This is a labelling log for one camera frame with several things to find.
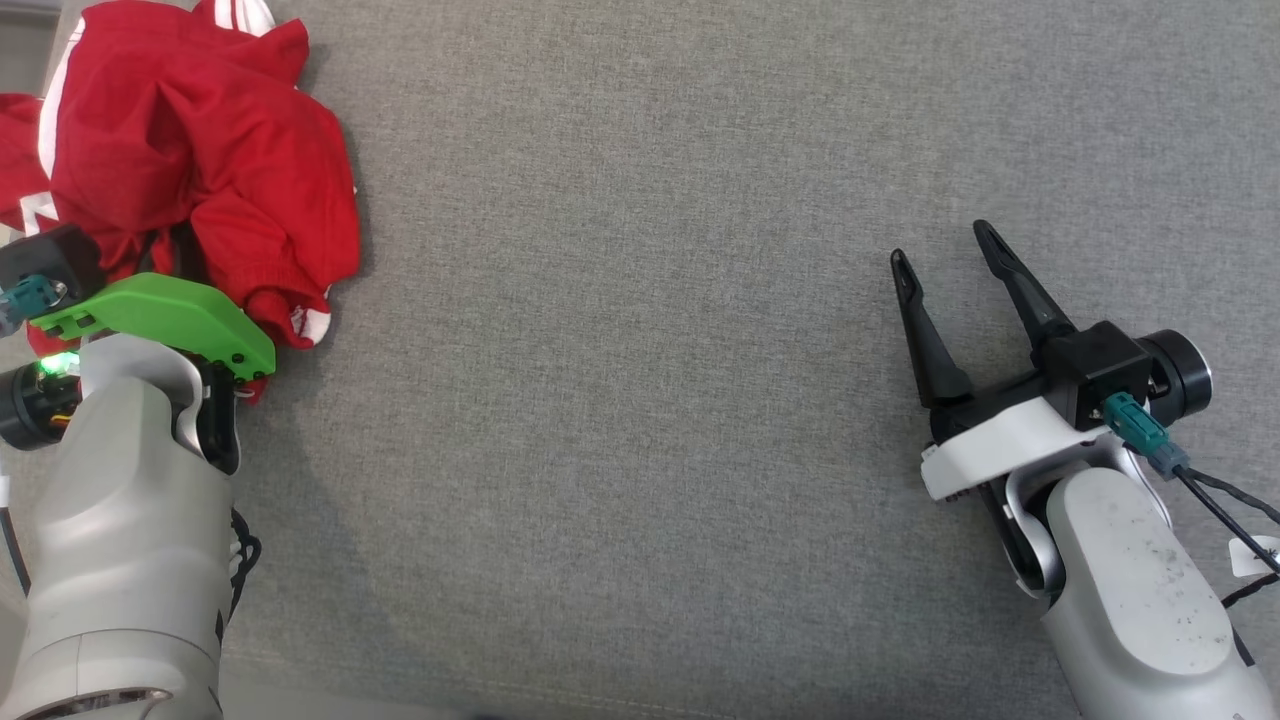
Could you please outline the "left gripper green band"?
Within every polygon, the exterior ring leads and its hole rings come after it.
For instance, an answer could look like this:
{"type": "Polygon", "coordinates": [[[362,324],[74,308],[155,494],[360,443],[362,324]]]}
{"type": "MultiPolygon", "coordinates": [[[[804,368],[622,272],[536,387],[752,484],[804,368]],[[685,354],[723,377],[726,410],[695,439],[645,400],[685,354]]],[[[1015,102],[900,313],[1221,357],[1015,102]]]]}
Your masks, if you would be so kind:
{"type": "Polygon", "coordinates": [[[132,334],[220,363],[243,382],[276,372],[276,347],[252,318],[220,290],[173,275],[127,277],[29,324],[61,341],[100,331],[132,334]]]}

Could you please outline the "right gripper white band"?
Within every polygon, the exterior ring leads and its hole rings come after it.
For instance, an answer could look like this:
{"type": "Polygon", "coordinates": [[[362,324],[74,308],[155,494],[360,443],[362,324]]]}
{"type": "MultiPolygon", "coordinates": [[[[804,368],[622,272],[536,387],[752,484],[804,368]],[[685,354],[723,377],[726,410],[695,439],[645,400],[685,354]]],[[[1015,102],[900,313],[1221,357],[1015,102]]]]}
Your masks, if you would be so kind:
{"type": "MultiPolygon", "coordinates": [[[[974,220],[973,232],[989,272],[1004,283],[1012,301],[1033,354],[1039,354],[1050,340],[1076,332],[1065,311],[991,223],[974,220]]],[[[961,414],[959,404],[973,395],[972,379],[954,361],[934,327],[919,278],[901,249],[891,252],[890,266],[916,395],[923,407],[933,407],[929,410],[933,445],[922,452],[920,466],[924,487],[933,501],[974,489],[1088,442],[1101,447],[1108,428],[1078,430],[1042,397],[1015,404],[965,428],[956,416],[961,414]]]]}

